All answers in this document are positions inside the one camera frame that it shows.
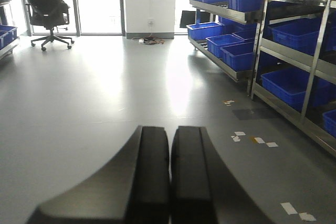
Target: office chair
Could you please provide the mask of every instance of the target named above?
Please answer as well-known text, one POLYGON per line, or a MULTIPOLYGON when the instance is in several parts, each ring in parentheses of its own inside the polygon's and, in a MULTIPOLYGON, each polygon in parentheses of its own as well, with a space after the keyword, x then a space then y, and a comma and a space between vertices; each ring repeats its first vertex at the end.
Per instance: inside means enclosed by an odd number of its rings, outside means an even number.
POLYGON ((54 35, 54 27, 69 24, 69 6, 62 0, 28 0, 28 2, 30 24, 44 26, 47 30, 50 30, 49 36, 31 40, 32 46, 35 46, 35 41, 44 40, 41 49, 45 51, 44 45, 46 43, 57 40, 66 43, 68 49, 70 49, 71 45, 63 39, 70 39, 71 44, 73 44, 72 38, 54 35))

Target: wall socket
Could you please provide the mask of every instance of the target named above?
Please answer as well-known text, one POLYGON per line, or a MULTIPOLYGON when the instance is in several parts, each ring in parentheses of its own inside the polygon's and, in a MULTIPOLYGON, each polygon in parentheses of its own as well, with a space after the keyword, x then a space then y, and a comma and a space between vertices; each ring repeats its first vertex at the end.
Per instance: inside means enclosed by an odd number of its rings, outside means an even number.
POLYGON ((154 26, 154 18, 148 18, 148 20, 147 20, 147 24, 148 24, 149 26, 154 26))

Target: shelf rack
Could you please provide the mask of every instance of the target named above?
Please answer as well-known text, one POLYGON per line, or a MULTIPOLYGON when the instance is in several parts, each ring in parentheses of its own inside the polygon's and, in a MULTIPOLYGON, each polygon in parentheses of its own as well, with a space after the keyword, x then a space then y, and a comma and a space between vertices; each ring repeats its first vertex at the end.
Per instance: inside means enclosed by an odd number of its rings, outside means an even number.
MULTIPOLYGON (((243 13, 229 9, 227 8, 227 3, 225 2, 216 4, 207 4, 203 2, 190 0, 190 4, 197 10, 204 10, 211 14, 225 17, 241 24, 255 23, 260 15, 260 11, 243 13)), ((196 49, 201 51, 214 64, 219 66, 235 82, 247 81, 249 78, 251 78, 252 70, 235 71, 227 64, 222 62, 220 59, 218 59, 216 56, 214 56, 212 53, 210 53, 206 48, 206 40, 195 41, 189 37, 189 41, 196 49)))
MULTIPOLYGON (((5 16, 5 12, 3 10, 5 5, 8 5, 11 3, 11 0, 0 0, 0 16, 1 20, 5 19, 5 23, 7 24, 7 18, 5 16)), ((13 52, 13 49, 19 44, 19 38, 15 39, 12 41, 9 45, 4 47, 3 49, 0 50, 0 60, 4 58, 6 55, 11 54, 13 52)))
MULTIPOLYGON (((314 77, 320 77, 331 83, 336 84, 336 65, 328 61, 322 60, 320 57, 321 53, 321 44, 323 41, 323 36, 325 28, 327 26, 328 16, 331 12, 330 8, 336 8, 336 0, 265 0, 263 13, 261 15, 261 21, 258 24, 259 33, 258 36, 258 45, 256 45, 256 60, 254 67, 254 78, 251 84, 251 98, 253 99, 254 95, 261 98, 269 106, 274 108, 282 116, 288 119, 292 124, 301 129, 304 133, 310 136, 314 141, 320 144, 324 149, 336 157, 336 138, 328 134, 319 123, 311 121, 307 118, 307 109, 311 91, 313 89, 313 80, 314 77), (291 49, 289 47, 280 45, 276 42, 273 42, 269 39, 263 37, 263 31, 265 27, 265 18, 269 17, 268 13, 268 1, 280 1, 288 3, 301 4, 307 6, 306 11, 323 12, 321 27, 319 31, 319 37, 317 40, 317 46, 314 53, 314 56, 304 54, 297 50, 291 49), (306 89, 306 95, 303 102, 303 108, 301 112, 296 111, 275 95, 263 88, 256 80, 256 73, 258 71, 259 56, 260 52, 266 52, 274 57, 277 57, 295 67, 298 67, 306 72, 309 72, 309 81, 306 89)), ((300 12, 293 13, 293 16, 300 16, 300 12)))
POLYGON ((207 43, 206 40, 193 40, 189 37, 190 43, 197 48, 199 51, 201 51, 206 57, 208 57, 214 64, 219 66, 231 79, 233 79, 235 82, 241 82, 246 81, 247 78, 250 78, 252 75, 252 70, 248 71, 234 71, 231 67, 229 67, 227 64, 222 62, 220 59, 218 59, 215 55, 213 55, 211 52, 207 50, 207 43))

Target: chair base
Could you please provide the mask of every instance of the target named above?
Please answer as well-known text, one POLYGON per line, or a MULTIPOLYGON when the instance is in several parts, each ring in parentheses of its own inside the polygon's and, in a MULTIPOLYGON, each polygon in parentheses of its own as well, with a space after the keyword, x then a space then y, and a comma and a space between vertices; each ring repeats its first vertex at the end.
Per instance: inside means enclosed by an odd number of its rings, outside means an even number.
POLYGON ((70 37, 54 35, 54 31, 53 31, 53 29, 50 30, 50 35, 45 36, 45 37, 42 37, 42 38, 38 38, 38 39, 33 39, 33 40, 31 40, 30 42, 31 42, 31 44, 32 44, 32 47, 35 47, 34 42, 44 40, 44 42, 43 42, 42 45, 41 45, 41 49, 42 49, 42 51, 47 50, 47 49, 44 47, 44 45, 45 45, 46 43, 48 43, 48 42, 53 42, 54 40, 57 40, 57 41, 60 41, 60 42, 62 42, 62 43, 67 44, 67 45, 68 45, 68 49, 71 49, 72 46, 70 45, 70 43, 69 43, 69 42, 66 42, 64 39, 70 39, 70 40, 71 40, 71 41, 70 41, 71 44, 75 43, 75 41, 74 41, 72 38, 70 38, 70 37))

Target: gray floor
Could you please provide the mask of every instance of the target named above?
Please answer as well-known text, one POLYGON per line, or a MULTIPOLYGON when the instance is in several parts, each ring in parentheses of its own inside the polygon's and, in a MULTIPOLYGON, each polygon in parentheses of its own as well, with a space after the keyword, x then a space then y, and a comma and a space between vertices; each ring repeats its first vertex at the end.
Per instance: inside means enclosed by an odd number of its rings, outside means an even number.
POLYGON ((22 38, 0 62, 0 223, 23 224, 36 205, 107 162, 137 125, 206 126, 222 159, 278 224, 336 222, 336 159, 237 84, 185 36, 145 46, 80 37, 42 52, 22 38), (223 101, 234 100, 232 106, 223 101), (231 138, 243 131, 240 142, 231 138), (257 144, 252 137, 275 142, 257 144))

